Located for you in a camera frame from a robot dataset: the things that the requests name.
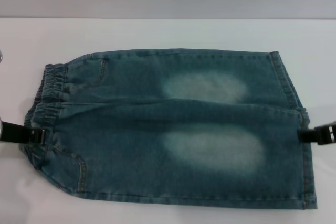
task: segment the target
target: white table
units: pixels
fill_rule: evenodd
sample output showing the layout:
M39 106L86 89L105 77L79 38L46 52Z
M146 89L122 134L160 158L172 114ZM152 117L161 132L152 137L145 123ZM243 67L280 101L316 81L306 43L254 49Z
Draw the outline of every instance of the white table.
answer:
M139 48L280 51L311 126L336 120L336 20L0 19L0 116L22 124L44 65ZM251 210L79 199L0 144L0 223L336 223L336 145L313 144L318 210Z

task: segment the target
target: jeans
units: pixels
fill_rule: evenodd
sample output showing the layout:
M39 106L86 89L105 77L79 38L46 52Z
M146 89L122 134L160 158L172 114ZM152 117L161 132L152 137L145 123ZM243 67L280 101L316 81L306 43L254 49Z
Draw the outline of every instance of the jeans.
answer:
M20 149L85 199L315 209L308 124L278 52L111 51L46 66Z

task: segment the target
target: black clamp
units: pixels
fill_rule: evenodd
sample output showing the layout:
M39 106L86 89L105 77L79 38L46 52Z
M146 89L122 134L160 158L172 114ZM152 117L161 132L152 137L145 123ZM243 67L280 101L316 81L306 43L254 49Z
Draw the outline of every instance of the black clamp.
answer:
M336 122L315 127L312 130L300 130L299 137L304 143L317 143L318 145L335 143Z
M44 144L46 131L2 122L0 118L0 141L18 144Z

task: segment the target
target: denim pants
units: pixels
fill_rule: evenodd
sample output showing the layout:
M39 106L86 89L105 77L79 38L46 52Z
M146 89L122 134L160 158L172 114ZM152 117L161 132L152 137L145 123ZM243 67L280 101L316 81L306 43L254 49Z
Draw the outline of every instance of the denim pants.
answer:
M85 199L315 209L308 124L278 52L111 51L46 66L20 149Z

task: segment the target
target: faded knee patch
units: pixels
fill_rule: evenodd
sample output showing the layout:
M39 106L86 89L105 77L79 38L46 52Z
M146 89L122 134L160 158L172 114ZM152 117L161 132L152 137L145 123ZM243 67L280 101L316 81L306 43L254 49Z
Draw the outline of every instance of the faded knee patch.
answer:
M172 157L192 168L238 176L256 172L264 160L260 139L234 125L179 126L166 134L164 146Z
M236 103L246 93L246 86L237 78L220 72L177 74L163 85L169 98Z

